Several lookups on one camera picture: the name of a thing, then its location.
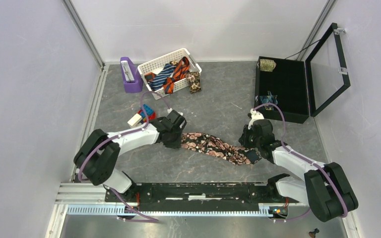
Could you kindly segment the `brown floral tie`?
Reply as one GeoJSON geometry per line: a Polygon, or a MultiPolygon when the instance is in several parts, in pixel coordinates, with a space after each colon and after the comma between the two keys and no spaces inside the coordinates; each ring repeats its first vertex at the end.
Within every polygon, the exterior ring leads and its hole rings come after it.
{"type": "Polygon", "coordinates": [[[186,81],[189,85],[189,92],[191,94],[201,91],[200,73],[188,72],[186,74],[186,81]]]}

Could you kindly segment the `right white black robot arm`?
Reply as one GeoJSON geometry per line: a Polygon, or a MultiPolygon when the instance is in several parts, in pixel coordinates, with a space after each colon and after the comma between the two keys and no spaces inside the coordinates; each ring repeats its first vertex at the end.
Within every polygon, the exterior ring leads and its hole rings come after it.
{"type": "Polygon", "coordinates": [[[267,197],[280,202],[285,197],[309,206],[322,222],[344,217],[359,207],[358,199],[343,168],[305,157],[277,140],[267,119],[251,120],[239,138],[242,146],[255,149],[261,158],[283,167],[296,178],[281,174],[268,180],[267,197]]]}

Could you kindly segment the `black pink floral tie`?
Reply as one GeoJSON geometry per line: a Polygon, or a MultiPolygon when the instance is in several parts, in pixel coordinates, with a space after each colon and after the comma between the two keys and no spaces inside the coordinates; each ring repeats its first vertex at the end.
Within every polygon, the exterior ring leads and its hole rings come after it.
{"type": "Polygon", "coordinates": [[[235,146],[202,132],[183,133],[181,146],[187,150],[223,159],[236,166],[253,165],[261,160],[261,155],[256,149],[235,146]]]}

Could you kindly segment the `purple metronome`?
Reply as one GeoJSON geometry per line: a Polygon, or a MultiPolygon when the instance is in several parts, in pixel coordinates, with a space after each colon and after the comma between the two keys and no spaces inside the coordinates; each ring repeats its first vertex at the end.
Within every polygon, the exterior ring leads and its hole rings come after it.
{"type": "Polygon", "coordinates": [[[121,57],[121,72],[126,93],[140,93],[143,89],[143,80],[137,66],[129,57],[121,57]]]}

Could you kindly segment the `black tie display box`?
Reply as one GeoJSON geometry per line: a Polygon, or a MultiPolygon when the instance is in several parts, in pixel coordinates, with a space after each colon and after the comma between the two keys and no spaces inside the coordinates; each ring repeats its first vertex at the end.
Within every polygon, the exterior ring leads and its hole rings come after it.
{"type": "Polygon", "coordinates": [[[304,60],[262,57],[276,62],[273,72],[255,70],[254,106],[265,118],[303,124],[316,117],[350,86],[341,36],[346,31],[331,23],[304,60]],[[273,111],[260,108],[259,96],[271,91],[278,105],[273,111]]]}

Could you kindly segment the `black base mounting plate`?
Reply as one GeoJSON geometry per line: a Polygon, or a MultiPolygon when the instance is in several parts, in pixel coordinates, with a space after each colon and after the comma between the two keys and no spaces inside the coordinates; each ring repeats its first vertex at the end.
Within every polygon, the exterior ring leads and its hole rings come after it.
{"type": "Polygon", "coordinates": [[[137,183],[119,197],[106,185],[105,202],[137,204],[141,212],[254,212],[260,203],[294,203],[266,182],[137,183]]]}

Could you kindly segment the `colourful toy block stack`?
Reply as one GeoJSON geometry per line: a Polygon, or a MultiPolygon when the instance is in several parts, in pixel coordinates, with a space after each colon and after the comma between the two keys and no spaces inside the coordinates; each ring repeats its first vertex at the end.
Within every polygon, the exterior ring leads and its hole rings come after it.
{"type": "Polygon", "coordinates": [[[155,119],[156,118],[156,112],[148,105],[144,104],[143,105],[144,107],[144,110],[143,109],[140,109],[138,111],[138,113],[136,113],[127,123],[128,125],[131,127],[131,128],[134,128],[134,127],[137,127],[137,126],[140,126],[140,125],[143,125],[144,123],[146,123],[147,119],[146,119],[146,116],[145,116],[145,113],[147,113],[148,115],[148,118],[150,120],[152,119],[155,119]]]}

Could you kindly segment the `small black floor object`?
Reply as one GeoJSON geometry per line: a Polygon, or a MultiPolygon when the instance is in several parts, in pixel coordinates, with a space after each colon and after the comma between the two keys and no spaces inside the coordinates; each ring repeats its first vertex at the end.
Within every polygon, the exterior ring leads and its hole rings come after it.
{"type": "Polygon", "coordinates": [[[316,238],[317,237],[317,233],[319,233],[319,232],[320,232],[320,230],[316,228],[313,231],[310,231],[308,234],[309,234],[309,237],[316,238]]]}

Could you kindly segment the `white plastic basket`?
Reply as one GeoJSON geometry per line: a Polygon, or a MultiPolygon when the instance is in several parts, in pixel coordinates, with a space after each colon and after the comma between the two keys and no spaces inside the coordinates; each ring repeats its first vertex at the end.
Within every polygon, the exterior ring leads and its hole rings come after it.
{"type": "Polygon", "coordinates": [[[138,72],[149,91],[158,100],[189,86],[187,76],[201,75],[202,69],[186,48],[180,48],[140,64],[138,72]]]}

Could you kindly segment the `gold rolled tie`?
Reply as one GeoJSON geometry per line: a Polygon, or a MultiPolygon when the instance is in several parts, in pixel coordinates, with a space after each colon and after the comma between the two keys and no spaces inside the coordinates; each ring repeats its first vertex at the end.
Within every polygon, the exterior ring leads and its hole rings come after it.
{"type": "Polygon", "coordinates": [[[260,59],[258,61],[258,66],[260,71],[273,72],[276,68],[276,62],[272,59],[260,59]]]}

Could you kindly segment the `orange navy striped tie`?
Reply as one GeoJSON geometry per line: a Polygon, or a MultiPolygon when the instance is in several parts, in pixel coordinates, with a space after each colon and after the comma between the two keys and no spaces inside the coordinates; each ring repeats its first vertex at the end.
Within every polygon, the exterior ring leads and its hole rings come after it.
{"type": "Polygon", "coordinates": [[[165,94],[172,94],[174,92],[174,85],[177,81],[185,78],[190,69],[190,61],[187,57],[182,57],[179,61],[173,60],[170,62],[175,67],[171,76],[167,77],[163,84],[165,94]]]}

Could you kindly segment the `navy white striped tie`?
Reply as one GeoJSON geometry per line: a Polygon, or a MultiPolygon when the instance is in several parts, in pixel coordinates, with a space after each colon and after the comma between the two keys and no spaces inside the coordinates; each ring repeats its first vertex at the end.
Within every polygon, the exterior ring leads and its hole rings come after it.
{"type": "Polygon", "coordinates": [[[165,64],[163,69],[158,74],[152,74],[147,77],[147,83],[151,90],[157,91],[163,87],[168,77],[170,77],[175,71],[176,66],[173,64],[165,64]]]}

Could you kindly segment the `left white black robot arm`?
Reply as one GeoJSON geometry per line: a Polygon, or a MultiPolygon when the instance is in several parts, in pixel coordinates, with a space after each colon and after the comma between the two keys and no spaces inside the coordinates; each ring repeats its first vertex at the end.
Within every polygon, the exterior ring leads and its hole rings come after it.
{"type": "Polygon", "coordinates": [[[161,143],[167,148],[181,147],[185,117],[169,110],[165,117],[147,121],[144,125],[119,131],[94,130],[75,155],[73,162],[79,168],[78,180],[114,189],[124,202],[136,196],[133,180],[116,169],[118,157],[146,145],[161,143]]]}

